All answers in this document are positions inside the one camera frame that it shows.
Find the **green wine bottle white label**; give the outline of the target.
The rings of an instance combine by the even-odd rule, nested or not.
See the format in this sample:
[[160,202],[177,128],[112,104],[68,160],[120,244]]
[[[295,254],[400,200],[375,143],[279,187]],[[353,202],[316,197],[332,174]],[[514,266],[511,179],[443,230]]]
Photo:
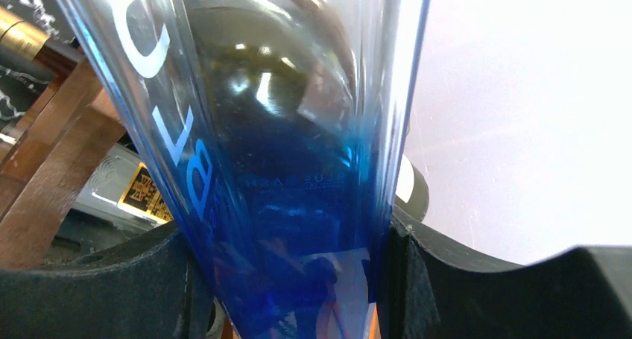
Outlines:
[[423,222],[429,208],[429,187],[421,173],[403,155],[396,182],[395,204],[418,222]]

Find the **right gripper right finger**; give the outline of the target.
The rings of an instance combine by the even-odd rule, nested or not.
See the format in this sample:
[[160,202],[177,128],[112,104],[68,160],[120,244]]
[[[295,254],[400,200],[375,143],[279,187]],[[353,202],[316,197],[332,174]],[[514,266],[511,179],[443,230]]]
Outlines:
[[629,338],[631,249],[576,247],[527,266],[480,253],[395,208],[384,338]]

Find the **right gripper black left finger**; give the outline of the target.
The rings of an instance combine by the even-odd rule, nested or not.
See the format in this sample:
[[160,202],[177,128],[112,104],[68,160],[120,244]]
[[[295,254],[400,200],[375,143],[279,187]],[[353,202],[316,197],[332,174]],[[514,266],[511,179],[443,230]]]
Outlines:
[[1,270],[3,338],[204,338],[212,304],[174,223],[71,264]]

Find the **blue square glass bottle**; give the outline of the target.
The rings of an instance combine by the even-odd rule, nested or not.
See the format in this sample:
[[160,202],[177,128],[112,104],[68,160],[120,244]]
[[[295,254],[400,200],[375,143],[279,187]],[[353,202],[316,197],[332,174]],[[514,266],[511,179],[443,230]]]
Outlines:
[[242,338],[365,338],[429,0],[58,0]]

